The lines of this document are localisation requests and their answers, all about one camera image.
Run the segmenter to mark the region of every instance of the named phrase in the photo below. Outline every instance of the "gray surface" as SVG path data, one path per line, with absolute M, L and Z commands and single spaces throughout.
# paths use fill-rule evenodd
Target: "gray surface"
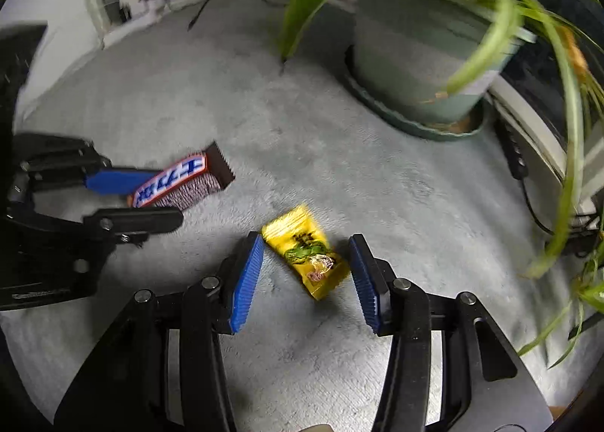
M 187 33 L 193 13 L 171 15 L 99 54 L 25 122 L 91 138 L 114 164 L 164 166 L 216 139 L 237 175 L 188 210 L 178 232 L 143 249 L 120 246 L 95 297 L 0 315 L 25 387 L 47 416 L 135 290 L 183 289 L 249 230 L 301 202 L 334 243 L 365 234 L 376 256 L 426 291 L 475 292 L 516 346 L 561 307 L 564 271 L 538 284 L 516 275 L 540 241 L 490 131 L 451 144 L 404 135 L 334 77 L 350 43 L 350 15 L 321 11 L 279 75 L 280 9 L 216 0 Z M 41 212 L 68 219 L 118 203 L 83 190 L 38 199 Z M 601 332 L 587 334 L 552 371 L 541 350 L 525 358 L 550 404 L 566 404 L 591 372 Z M 324 422 L 336 432 L 370 429 L 390 339 L 364 324 L 351 278 L 318 303 L 267 248 L 248 322 L 222 341 L 241 430 Z M 549 348 L 552 362 L 563 331 Z

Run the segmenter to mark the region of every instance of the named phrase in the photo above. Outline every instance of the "white sticker on pot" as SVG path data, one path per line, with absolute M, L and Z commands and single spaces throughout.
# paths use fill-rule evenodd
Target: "white sticker on pot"
M 461 95 L 482 95 L 493 80 L 499 75 L 499 71 L 495 71 L 491 69 L 490 71 L 485 71 L 485 73 L 472 81 L 468 86 L 460 91 Z

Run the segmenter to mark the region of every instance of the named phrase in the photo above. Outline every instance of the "blue gripper pad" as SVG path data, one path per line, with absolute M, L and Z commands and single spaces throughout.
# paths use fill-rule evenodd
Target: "blue gripper pad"
M 233 333 L 237 333 L 248 318 L 252 298 L 256 290 L 256 283 L 262 268 L 264 257 L 264 241 L 260 234 L 257 235 L 252 247 L 248 251 L 248 258 L 233 292 L 233 311 L 229 324 Z
M 130 195 L 159 171 L 108 168 L 87 177 L 86 188 L 102 195 Z
M 350 238 L 348 242 L 350 248 L 350 269 L 356 293 L 361 303 L 365 322 L 371 327 L 373 333 L 378 333 L 381 326 L 379 317 L 379 299 L 369 275 L 367 263 L 373 260 L 373 255 L 365 243 L 365 239 L 358 234 Z

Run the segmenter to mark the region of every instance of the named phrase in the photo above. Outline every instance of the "yellow candy wrapper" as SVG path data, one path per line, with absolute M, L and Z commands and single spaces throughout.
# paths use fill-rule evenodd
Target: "yellow candy wrapper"
M 322 299 L 350 272 L 329 246 L 308 207 L 301 205 L 262 228 L 262 236 L 302 277 L 315 299 Z

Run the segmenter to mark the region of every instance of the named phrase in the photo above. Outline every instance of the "gray flower pot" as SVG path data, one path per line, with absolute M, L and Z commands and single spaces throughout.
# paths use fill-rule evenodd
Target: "gray flower pot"
M 464 90 L 435 99 L 476 50 L 492 12 L 473 0 L 359 0 L 354 42 L 357 80 L 386 107 L 421 124 L 463 118 L 524 41 L 521 29 L 501 61 Z

